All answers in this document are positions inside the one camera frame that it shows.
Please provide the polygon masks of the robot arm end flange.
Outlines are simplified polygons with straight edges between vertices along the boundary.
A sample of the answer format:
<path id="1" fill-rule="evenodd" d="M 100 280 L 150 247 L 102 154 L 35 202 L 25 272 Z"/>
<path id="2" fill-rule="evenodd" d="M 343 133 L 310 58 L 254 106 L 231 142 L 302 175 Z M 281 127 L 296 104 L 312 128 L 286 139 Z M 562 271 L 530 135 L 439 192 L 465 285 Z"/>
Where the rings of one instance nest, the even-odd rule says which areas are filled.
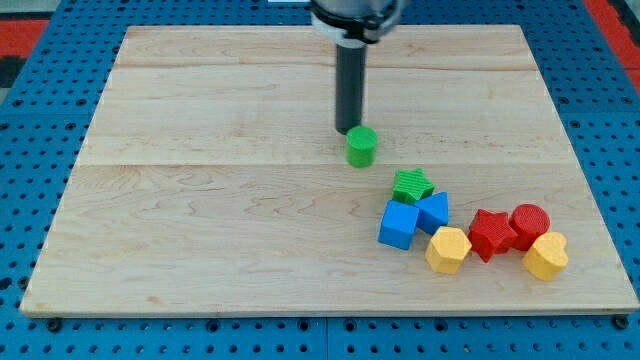
<path id="1" fill-rule="evenodd" d="M 408 0 L 311 0 L 312 25 L 337 45 L 377 43 L 400 22 Z"/>

